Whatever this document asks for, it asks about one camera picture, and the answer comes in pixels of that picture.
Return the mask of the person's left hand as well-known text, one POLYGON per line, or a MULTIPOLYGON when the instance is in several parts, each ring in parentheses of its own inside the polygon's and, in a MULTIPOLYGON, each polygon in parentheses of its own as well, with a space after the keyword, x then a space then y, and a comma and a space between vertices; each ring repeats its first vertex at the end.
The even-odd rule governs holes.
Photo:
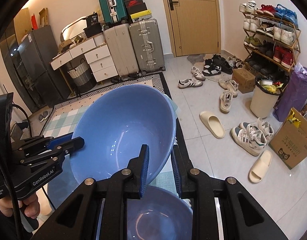
MULTIPOLYGON (((40 204, 38 202, 38 196, 36 193, 32 194, 30 197, 25 200, 19 200, 18 206, 21 208, 25 205, 24 214, 27 217, 32 219, 36 219, 40 214, 40 204)), ((11 217, 13 214, 13 204, 10 196, 4 197, 0 199, 0 211, 6 217, 11 217)))

